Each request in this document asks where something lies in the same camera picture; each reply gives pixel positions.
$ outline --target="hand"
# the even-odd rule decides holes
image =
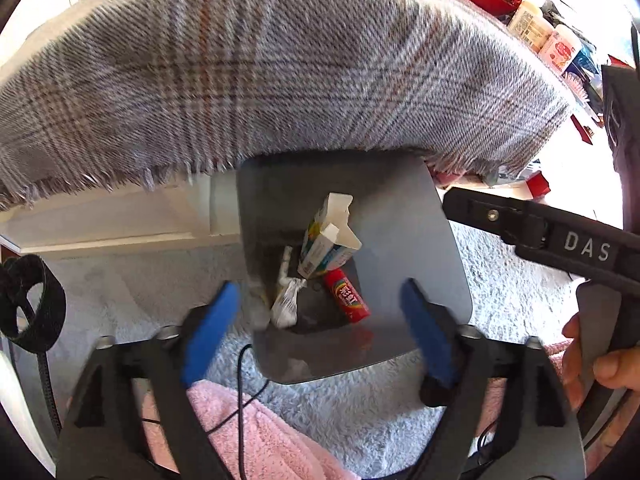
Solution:
[[[580,350],[580,319],[575,314],[562,329],[562,335],[572,338],[562,358],[562,382],[573,409],[584,400],[580,380],[582,353]],[[595,379],[607,388],[626,387],[640,391],[640,347],[617,350],[596,359],[593,364]]]
[[[562,382],[571,407],[576,410],[584,400],[584,388],[580,380],[582,351],[578,314],[575,314],[564,326],[562,334],[573,339],[562,358]],[[616,445],[640,406],[640,348],[617,350],[599,357],[593,364],[593,375],[607,388],[624,386],[635,392],[602,432],[598,441],[588,450],[586,454],[588,473],[596,469],[611,448]]]

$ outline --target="red cylindrical container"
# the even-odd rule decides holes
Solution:
[[[357,323],[371,314],[344,272],[340,269],[330,270],[323,278],[324,284],[329,287],[335,301],[349,317],[349,321]]]

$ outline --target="plaid blanket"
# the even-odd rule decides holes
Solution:
[[[571,102],[466,0],[81,0],[0,69],[0,208],[294,150],[518,173]]]

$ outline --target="product label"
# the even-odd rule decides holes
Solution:
[[[520,19],[516,22],[513,27],[513,31],[517,36],[523,37],[526,35],[526,30],[529,28],[530,23],[533,20],[533,14],[529,14],[528,12],[523,12]]]
[[[353,293],[351,287],[344,280],[339,280],[335,283],[334,294],[348,308],[364,308],[363,304],[360,303],[360,298]]]
[[[536,22],[532,21],[527,29],[527,35],[522,38],[537,54],[549,39],[550,34]]]
[[[568,45],[565,45],[561,41],[558,41],[556,43],[556,50],[558,51],[558,54],[560,54],[560,56],[563,56],[567,59],[571,57],[571,50],[572,50],[571,47]]]

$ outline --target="black velcro strap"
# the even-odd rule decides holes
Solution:
[[[27,292],[38,283],[42,283],[42,295],[33,309]],[[22,332],[16,319],[18,307],[29,321]],[[27,352],[46,352],[58,340],[65,315],[65,291],[39,256],[10,258],[0,267],[0,332],[7,339]]]

